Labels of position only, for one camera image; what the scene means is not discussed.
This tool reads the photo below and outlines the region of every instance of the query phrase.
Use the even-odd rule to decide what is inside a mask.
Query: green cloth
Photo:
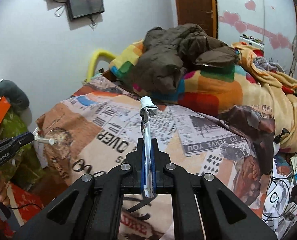
[[[25,132],[25,123],[9,109],[0,125],[0,140]],[[44,170],[31,144],[21,147],[13,159],[0,167],[0,171],[6,182],[13,178],[14,182],[24,189],[36,184],[44,176]]]

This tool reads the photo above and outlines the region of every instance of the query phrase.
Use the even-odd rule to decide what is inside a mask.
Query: brown cloth
[[[208,36],[196,24],[148,31],[143,42],[146,52],[129,71],[128,81],[145,91],[175,93],[187,71],[203,67],[225,67],[238,61],[234,49]]]

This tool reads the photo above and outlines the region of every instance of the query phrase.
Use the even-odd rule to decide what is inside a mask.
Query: cable
[[[290,179],[290,178],[293,178],[293,177],[297,176],[297,173],[294,174],[294,175],[292,175],[292,176],[290,176],[290,175],[292,174],[292,172],[295,171],[296,168],[297,168],[297,166],[296,166],[296,167],[289,173],[289,175],[286,176],[286,178],[276,178],[276,177],[274,177],[274,176],[272,176],[272,178],[273,178],[273,179]]]
[[[97,26],[97,23],[95,22],[97,20],[99,15],[96,16],[95,19],[93,19],[93,14],[89,15],[88,17],[90,18],[90,21],[92,23],[92,26],[90,25],[90,27],[94,30]]]
[[[29,206],[29,205],[34,205],[34,206],[37,206],[37,207],[38,207],[40,210],[42,210],[42,208],[41,208],[39,205],[35,204],[35,203],[28,203],[28,204],[25,204],[25,205],[23,205],[23,206],[20,206],[20,207],[17,207],[17,208],[12,208],[12,207],[9,207],[9,209],[12,209],[12,210],[17,210],[17,209],[21,209],[21,208],[27,207],[27,206]]]
[[[282,221],[284,221],[286,223],[286,219],[285,219],[285,217],[283,215],[281,215],[281,218],[283,219]]]
[[[289,230],[290,230],[290,228],[289,228],[287,231],[284,232],[284,234],[283,234],[282,237],[284,237],[284,235],[287,234]]]
[[[65,4],[63,3],[59,8],[57,8],[57,10],[54,12],[54,15],[55,15],[56,17],[60,17],[60,16],[62,16],[62,14],[63,14],[64,11],[65,11]]]
[[[278,217],[271,217],[271,215],[272,215],[272,213],[269,215],[269,216],[267,216],[267,215],[265,215],[264,213],[262,214],[263,216],[265,216],[265,217],[267,217],[268,219],[267,220],[263,220],[264,222],[271,222],[271,221],[273,221],[273,218],[280,218],[280,217],[282,217],[284,220],[285,220],[285,218],[284,218],[284,215],[285,214],[287,214],[287,213],[289,213],[289,212],[291,212],[291,213],[293,213],[294,212],[294,210],[297,208],[297,204],[296,203],[294,203],[294,205],[293,206],[291,206],[288,210],[284,210],[284,212],[280,215],[280,216],[278,216]]]
[[[275,180],[278,180],[278,181],[281,181],[281,182],[283,182],[286,186],[287,186],[287,191],[288,191],[288,194],[289,194],[289,199],[290,199],[290,188],[289,188],[289,186],[287,185],[287,183],[284,181],[284,180],[281,180],[281,179],[274,179],[274,180],[271,180],[272,182],[273,181],[275,181]],[[264,213],[262,213],[262,215],[263,216],[265,216],[265,217],[267,217],[268,219],[269,218],[280,218],[281,216],[283,216],[284,214],[285,214],[285,211],[286,211],[286,209],[287,209],[287,205],[285,206],[285,209],[284,209],[284,211],[282,212],[282,215],[280,215],[280,216],[278,216],[278,217],[271,217],[271,215],[270,216],[267,216],[266,214],[264,214]]]

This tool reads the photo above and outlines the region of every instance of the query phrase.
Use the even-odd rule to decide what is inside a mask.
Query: yellow pipe
[[[100,57],[100,56],[107,57],[111,61],[116,58],[116,56],[113,53],[111,53],[107,50],[103,50],[103,49],[96,50],[93,53],[92,58],[89,63],[89,66],[88,66],[87,75],[86,75],[87,82],[90,82],[91,78],[94,76],[95,64],[96,64],[98,57]]]

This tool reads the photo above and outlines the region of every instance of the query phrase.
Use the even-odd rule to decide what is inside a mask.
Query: pink heart decoration
[[[230,13],[229,11],[225,11],[223,13],[223,17],[225,22],[231,26],[234,26],[234,23],[241,19],[240,15],[237,13]]]
[[[282,33],[278,33],[276,36],[277,36],[277,39],[278,39],[278,41],[279,41],[282,49],[284,49],[287,46],[289,46],[289,44],[290,44],[289,39],[287,37],[284,37],[282,35]]]
[[[273,49],[277,49],[280,47],[280,42],[276,36],[270,38],[270,43]]]
[[[256,4],[253,0],[249,0],[244,4],[245,8],[251,11],[255,11]]]
[[[238,21],[234,23],[234,27],[239,33],[247,31],[247,25],[244,22]]]

